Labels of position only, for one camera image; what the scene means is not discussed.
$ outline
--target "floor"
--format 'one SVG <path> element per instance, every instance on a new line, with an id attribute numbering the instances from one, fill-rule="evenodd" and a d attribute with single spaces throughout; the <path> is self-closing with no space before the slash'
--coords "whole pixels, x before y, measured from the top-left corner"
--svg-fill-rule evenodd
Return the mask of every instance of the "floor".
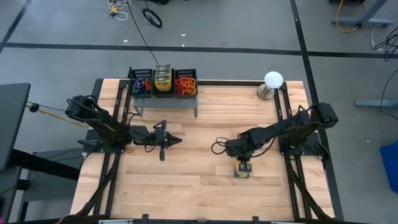
<path id="1" fill-rule="evenodd" d="M 397 68 L 396 58 L 386 63 L 381 52 L 372 50 L 371 28 L 339 32 L 330 24 L 338 6 L 327 0 L 148 4 L 162 18 L 162 29 L 151 26 L 136 6 L 132 11 L 159 63 L 196 68 L 206 79 L 261 80 L 275 70 L 286 80 L 304 81 L 310 101 L 316 96 L 309 85 L 315 84 L 319 101 L 331 103 L 340 119 L 327 135 L 344 219 L 396 222 L 398 195 L 389 188 L 379 153 L 381 146 L 397 139 L 396 121 L 377 109 L 353 104 L 358 98 L 380 99 Z M 398 0 L 390 0 L 376 17 L 398 21 L 397 8 Z M 107 11 L 106 1 L 0 0 L 0 84 L 29 82 L 30 101 L 65 108 L 67 98 L 91 93 L 96 78 L 125 77 L 129 67 L 153 68 L 154 60 L 140 47 L 144 43 L 131 18 L 117 21 Z M 360 5 L 344 6 L 341 16 L 360 16 L 362 11 Z M 306 49 L 300 46 L 298 22 Z M 374 41 L 384 40 L 395 27 L 376 28 Z M 308 58 L 302 57 L 305 50 Z M 396 84 L 398 79 L 393 78 L 386 98 L 397 96 L 398 89 L 392 88 Z M 34 152 L 79 147 L 77 140 L 85 133 L 26 112 L 16 148 Z M 38 202 L 39 211 L 28 210 L 27 220 L 66 215 L 71 202 L 71 198 Z"/>

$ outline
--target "metal stand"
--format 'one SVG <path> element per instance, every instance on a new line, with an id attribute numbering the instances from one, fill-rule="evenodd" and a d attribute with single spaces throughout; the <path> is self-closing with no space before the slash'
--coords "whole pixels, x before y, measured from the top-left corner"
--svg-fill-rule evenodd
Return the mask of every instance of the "metal stand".
<path id="1" fill-rule="evenodd" d="M 394 24 L 393 20 L 390 19 L 376 19 L 373 18 L 375 13 L 387 2 L 387 0 L 375 0 L 369 8 L 365 11 L 363 16 L 359 19 L 353 17 L 340 17 L 338 19 L 339 25 L 346 25 L 346 26 L 355 26 L 361 28 L 365 25 L 372 25 L 372 26 L 383 26 L 387 27 L 391 24 Z M 331 20 L 332 24 L 336 24 L 336 18 Z"/>
<path id="2" fill-rule="evenodd" d="M 380 105 L 383 108 L 398 109 L 398 100 L 355 100 L 355 106 L 357 107 L 377 107 Z"/>
<path id="3" fill-rule="evenodd" d="M 194 117 L 198 117 L 198 97 L 194 98 L 136 98 L 133 107 L 139 116 L 144 114 L 144 108 L 193 108 Z"/>

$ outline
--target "wooden tabletop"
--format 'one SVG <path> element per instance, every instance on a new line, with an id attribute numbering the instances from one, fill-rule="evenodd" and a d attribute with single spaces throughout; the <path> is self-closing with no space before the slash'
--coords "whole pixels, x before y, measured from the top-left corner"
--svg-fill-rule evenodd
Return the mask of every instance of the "wooden tabletop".
<path id="1" fill-rule="evenodd" d="M 118 79 L 103 81 L 98 104 L 110 113 L 118 83 Z M 304 86 L 302 82 L 287 82 L 287 86 L 295 114 L 299 105 L 308 106 Z M 234 159 L 210 151 L 216 137 L 234 139 L 247 129 L 276 123 L 275 101 L 260 100 L 256 86 L 200 85 L 198 118 L 193 117 L 192 110 L 146 108 L 143 117 L 132 119 L 133 125 L 145 125 L 150 131 L 166 119 L 167 130 L 183 142 L 166 150 L 163 162 L 157 148 L 146 153 L 143 147 L 127 146 L 120 160 L 111 218 L 141 218 L 148 213 L 149 218 L 156 219 L 252 220 L 252 216 L 258 216 L 260 220 L 293 220 L 284 158 L 277 141 L 266 154 L 251 160 L 253 171 L 248 179 L 233 177 Z M 93 153 L 83 164 L 71 214 L 79 211 L 96 190 L 103 157 Z M 308 191 L 333 217 L 321 160 L 303 156 L 302 163 Z M 296 191 L 304 217 L 301 195 Z"/>

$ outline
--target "basket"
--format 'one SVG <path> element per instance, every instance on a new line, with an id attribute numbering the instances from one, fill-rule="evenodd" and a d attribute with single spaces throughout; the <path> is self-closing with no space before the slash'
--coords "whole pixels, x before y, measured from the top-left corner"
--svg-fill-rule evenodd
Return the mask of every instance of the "basket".
<path id="1" fill-rule="evenodd" d="M 195 79 L 195 88 L 197 89 L 197 92 L 193 95 L 179 95 L 176 92 L 175 96 L 177 98 L 195 98 L 197 96 L 197 94 L 198 94 L 198 78 L 197 78 L 197 70 L 196 69 L 176 70 L 176 71 L 174 71 L 174 77 L 175 77 L 175 79 L 183 78 L 183 77 L 194 78 Z"/>
<path id="2" fill-rule="evenodd" d="M 152 95 L 158 98 L 164 97 L 175 97 L 175 87 L 174 87 L 174 68 L 172 68 L 172 88 L 170 91 L 162 92 L 156 89 L 154 79 L 152 78 Z"/>
<path id="3" fill-rule="evenodd" d="M 130 67 L 128 78 L 132 78 L 133 84 L 134 84 L 134 82 L 136 81 L 137 78 L 148 78 L 150 80 L 150 89 L 151 89 L 151 91 L 149 91 L 147 94 L 138 94 L 138 95 L 136 95 L 134 93 L 134 91 L 132 91 L 132 97 L 134 97 L 134 98 L 151 97 L 152 90 L 154 89 L 154 85 L 153 85 L 153 82 L 152 82 L 152 69 L 131 70 L 131 67 Z"/>

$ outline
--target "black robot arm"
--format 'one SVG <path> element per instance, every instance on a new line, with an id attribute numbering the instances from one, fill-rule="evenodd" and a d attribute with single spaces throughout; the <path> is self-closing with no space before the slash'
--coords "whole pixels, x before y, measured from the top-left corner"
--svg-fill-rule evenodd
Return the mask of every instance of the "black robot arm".
<path id="1" fill-rule="evenodd" d="M 338 118 L 330 104 L 315 104 L 307 110 L 297 112 L 291 118 L 266 128 L 251 128 L 239 134 L 237 139 L 227 140 L 225 142 L 225 151 L 227 155 L 235 157 L 241 162 L 247 162 L 250 158 L 263 155 L 268 148 L 258 155 L 254 156 L 253 154 L 277 136 L 287 134 L 289 143 L 295 146 L 305 142 L 307 136 L 315 130 L 331 128 L 337 121 Z"/>
<path id="2" fill-rule="evenodd" d="M 154 132 L 150 133 L 145 126 L 119 123 L 89 96 L 74 96 L 67 102 L 67 116 L 89 124 L 99 133 L 99 138 L 110 145 L 127 145 L 133 141 L 139 146 L 160 146 L 160 160 L 164 160 L 164 149 L 182 141 L 166 131 L 166 120 L 156 124 Z"/>

